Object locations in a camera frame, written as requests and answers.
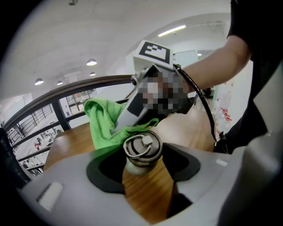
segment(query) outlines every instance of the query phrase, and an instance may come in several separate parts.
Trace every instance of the black shirt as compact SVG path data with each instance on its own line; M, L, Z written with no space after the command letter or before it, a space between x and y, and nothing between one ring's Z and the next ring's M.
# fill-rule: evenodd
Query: black shirt
M253 99L283 58L282 15L283 9L273 0L231 0L228 36L236 35L248 44L252 52L253 73L247 109L226 134L230 154L236 147L245 146L253 138L267 132Z

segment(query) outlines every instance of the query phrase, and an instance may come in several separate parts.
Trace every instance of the railing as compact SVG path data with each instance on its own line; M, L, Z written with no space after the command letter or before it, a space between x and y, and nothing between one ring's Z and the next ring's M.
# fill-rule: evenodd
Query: railing
M16 124L10 131L7 132L10 144L13 146L17 141L23 139L30 134L30 132L46 117L54 113L53 106L51 104L33 112L31 115Z
M27 140L58 125L61 125L64 131L69 130L69 122L71 120L85 115L84 112L79 112L69 117L65 117L59 101L61 98L65 98L66 96L70 96L72 94L79 93L85 90L130 83L130 79L131 75L114 75L83 80L62 86L33 100L31 103L27 104L20 111L18 111L14 116L12 116L11 119L9 119L4 125L4 129L8 133L8 137L10 139L15 138L15 134L18 134L18 132L22 134L21 136L19 136L21 138L17 137L17 139L13 139L12 143L10 142L12 148L15 149ZM126 101L127 99L124 99L118 101L118 103L124 103ZM35 125L40 122L39 119L43 120L48 114L51 113L56 114L58 121L53 122L48 126L45 126L35 132L31 132ZM18 161L22 162L28 160L32 157L49 151L49 149L50 146L47 146L23 158L18 159ZM38 164L37 166L27 168L27 170L32 172L34 175L37 175L38 173L40 173L40 171L38 170L43 171L43 167L44 164Z

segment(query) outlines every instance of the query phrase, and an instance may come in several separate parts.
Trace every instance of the green cloth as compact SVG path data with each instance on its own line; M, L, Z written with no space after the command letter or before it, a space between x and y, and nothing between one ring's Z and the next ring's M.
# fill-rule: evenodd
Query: green cloth
M92 98L86 101L84 112L90 120L92 141L96 150L121 145L128 137L134 135L136 132L148 131L151 127L158 124L159 120L153 118L143 125L125 126L112 135L111 130L115 128L115 122L125 105L126 103L118 104L106 99Z

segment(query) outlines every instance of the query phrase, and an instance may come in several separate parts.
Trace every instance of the white sign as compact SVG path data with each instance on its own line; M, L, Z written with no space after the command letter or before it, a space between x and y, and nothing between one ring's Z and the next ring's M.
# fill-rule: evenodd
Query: white sign
M138 46L134 57L173 69L173 52L157 43L143 40Z

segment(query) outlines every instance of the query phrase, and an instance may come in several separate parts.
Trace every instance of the white ceiling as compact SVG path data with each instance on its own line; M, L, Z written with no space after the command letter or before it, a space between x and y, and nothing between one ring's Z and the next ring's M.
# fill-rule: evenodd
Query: white ceiling
M145 39L157 42L161 45L172 46L175 43L187 40L210 38L210 35L215 34L223 36L224 23L229 21L229 19L230 14L228 13L196 15L168 24L148 35ZM158 34L181 25L186 25L187 27L175 31L175 34L170 33L162 37L158 37Z
M196 4L204 10L193 10ZM205 4L212 5L213 11L229 9L226 0L79 0L75 6L69 6L68 0L46 0L21 26L1 64L0 100L34 90L54 89L66 74L80 74L78 80L90 78L90 72L104 76L115 57L124 57L134 47L133 43L145 37L151 40L156 35L154 32L160 33L166 28L155 24L158 29L148 34L149 30L140 26L141 21L148 24L147 20L155 22L158 19L168 27L174 23L167 21L178 23L178 18L186 15L191 18L188 21L191 24L215 21L216 18L204 15L193 18L189 10L188 13L184 10L187 7L194 13L207 12ZM180 14L172 14L176 15L173 18L164 13L164 20L161 20L160 12L165 9ZM98 64L86 66L90 58L96 59ZM43 78L44 83L35 86L38 77Z

